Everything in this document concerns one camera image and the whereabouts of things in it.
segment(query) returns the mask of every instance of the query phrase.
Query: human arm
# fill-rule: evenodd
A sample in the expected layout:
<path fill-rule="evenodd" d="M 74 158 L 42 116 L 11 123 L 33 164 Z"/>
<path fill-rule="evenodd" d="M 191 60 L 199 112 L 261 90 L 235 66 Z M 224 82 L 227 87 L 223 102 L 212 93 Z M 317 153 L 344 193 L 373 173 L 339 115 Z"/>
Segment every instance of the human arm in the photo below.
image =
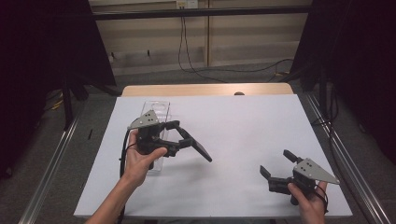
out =
<path fill-rule="evenodd" d="M 166 153 L 166 148 L 160 147 L 148 155 L 139 154 L 136 135 L 137 130 L 130 132 L 123 176 L 86 223 L 114 223 L 134 190 L 145 181 L 149 165 Z"/>
<path fill-rule="evenodd" d="M 326 192 L 327 183 L 319 182 L 319 188 L 316 192 L 324 197 Z M 301 220 L 304 224 L 324 224 L 324 210 L 325 206 L 323 201 L 316 195 L 310 194 L 307 197 L 301 192 L 301 190 L 292 183 L 288 184 L 288 188 L 291 194 L 297 199 L 300 206 Z"/>

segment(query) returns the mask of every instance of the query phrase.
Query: wall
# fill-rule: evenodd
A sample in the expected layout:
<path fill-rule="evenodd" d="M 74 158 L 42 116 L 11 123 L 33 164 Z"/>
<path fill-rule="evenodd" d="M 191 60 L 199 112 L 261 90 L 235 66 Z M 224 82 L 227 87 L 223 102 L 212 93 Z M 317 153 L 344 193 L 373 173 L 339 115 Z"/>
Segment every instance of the wall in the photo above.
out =
<path fill-rule="evenodd" d="M 93 12 L 174 9 L 176 1 L 91 0 Z M 306 6 L 310 0 L 200 0 L 199 8 Z M 194 67 L 271 63 L 293 58 L 306 14 L 186 18 Z M 115 75 L 188 68 L 185 43 L 178 51 L 181 18 L 98 21 Z"/>

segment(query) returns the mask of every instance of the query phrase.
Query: electrical cable on wall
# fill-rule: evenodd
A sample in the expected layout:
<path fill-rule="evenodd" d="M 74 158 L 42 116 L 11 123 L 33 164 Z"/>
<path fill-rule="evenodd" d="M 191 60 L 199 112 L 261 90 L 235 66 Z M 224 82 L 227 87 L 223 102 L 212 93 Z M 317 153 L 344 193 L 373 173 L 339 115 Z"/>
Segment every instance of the electrical cable on wall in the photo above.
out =
<path fill-rule="evenodd" d="M 189 60 L 189 64 L 190 64 L 190 68 L 191 68 L 191 70 L 192 71 L 189 71 L 189 70 L 186 70 L 185 68 L 183 68 L 182 66 L 181 66 L 181 62 L 180 62 L 180 53 L 181 53 L 181 46 L 182 46 L 182 43 L 183 43 L 183 38 L 184 38 L 184 42 L 185 42 L 185 46 L 186 46 L 186 51 L 187 51 L 187 57 L 188 57 L 188 60 Z M 193 73 L 193 74 L 196 74 L 197 76 L 199 76 L 199 77 L 203 77 L 203 78 L 208 78 L 208 79 L 212 79 L 212 80 L 216 80 L 216 81 L 218 81 L 218 82 L 223 82 L 223 83 L 227 83 L 226 81 L 224 81 L 224 80 L 220 80 L 220 79 L 217 79 L 217 78 L 213 78 L 213 77 L 206 77 L 206 76 L 203 76 L 203 75 L 201 75 L 201 74 L 199 74 L 199 73 L 201 73 L 201 72 L 206 72 L 206 71 L 219 71 L 219 72 L 236 72 L 236 73 L 255 73 L 255 72 L 262 72 L 262 71 L 265 71 L 265 70 L 268 70 L 268 69 L 270 69 L 270 68 L 275 68 L 275 73 L 274 73 L 274 75 L 270 78 L 270 79 L 268 79 L 266 82 L 270 82 L 270 81 L 272 81 L 275 77 L 276 77 L 276 75 L 277 75 L 277 66 L 280 64 L 280 63 L 283 63 L 283 62 L 292 62 L 293 61 L 293 59 L 283 59 L 283 60 L 280 60 L 280 61 L 278 61 L 278 62 L 276 62 L 276 63 L 274 63 L 274 64 L 272 64 L 272 65 L 269 65 L 269 66 L 266 66 L 266 67 L 264 67 L 264 68 L 260 68 L 260 69 L 255 69 L 255 70 L 233 70 L 233 69 L 221 69 L 221 68 L 206 68 L 206 69 L 195 69 L 195 68 L 193 68 L 192 67 L 192 64 L 191 64 L 191 57 L 190 57 L 190 53 L 189 53 L 189 44 L 188 44 L 188 40 L 187 40 L 187 26 L 186 26 L 186 19 L 184 18 L 184 17 L 181 17 L 181 35 L 180 35 L 180 45 L 179 45 L 179 48 L 178 48 L 178 55 L 177 55 L 177 57 L 178 57 L 178 65 L 179 65 L 179 67 L 180 67 L 180 69 L 182 70 L 182 71 L 184 71 L 184 72 L 187 72 L 187 73 Z"/>

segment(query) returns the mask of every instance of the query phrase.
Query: dark background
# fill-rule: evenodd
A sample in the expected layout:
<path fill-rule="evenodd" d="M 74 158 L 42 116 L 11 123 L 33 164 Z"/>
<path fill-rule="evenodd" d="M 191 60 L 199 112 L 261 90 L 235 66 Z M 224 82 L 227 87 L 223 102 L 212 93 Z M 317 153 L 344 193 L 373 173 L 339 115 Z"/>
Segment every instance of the dark background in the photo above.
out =
<path fill-rule="evenodd" d="M 6 1 L 0 10 L 2 174 L 28 142 L 47 93 L 61 89 L 65 76 L 115 80 L 95 21 L 59 18 L 92 13 L 88 1 Z"/>

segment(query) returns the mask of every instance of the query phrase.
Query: human hand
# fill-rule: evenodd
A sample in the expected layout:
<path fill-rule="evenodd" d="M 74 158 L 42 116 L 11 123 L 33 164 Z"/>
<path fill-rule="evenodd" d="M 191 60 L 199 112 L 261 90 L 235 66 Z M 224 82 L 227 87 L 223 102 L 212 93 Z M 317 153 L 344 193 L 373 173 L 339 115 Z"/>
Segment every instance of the human hand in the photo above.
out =
<path fill-rule="evenodd" d="M 132 181 L 136 187 L 143 184 L 149 165 L 166 154 L 167 149 L 160 147 L 148 155 L 141 155 L 138 152 L 136 143 L 137 130 L 132 130 L 129 134 L 125 172 L 122 177 Z"/>
<path fill-rule="evenodd" d="M 324 191 L 317 188 L 316 193 L 324 198 L 327 183 L 320 181 L 318 185 Z M 305 197 L 301 190 L 293 183 L 288 184 L 288 189 L 299 203 L 301 220 L 304 224 L 324 224 L 325 205 L 316 194 L 310 194 Z"/>

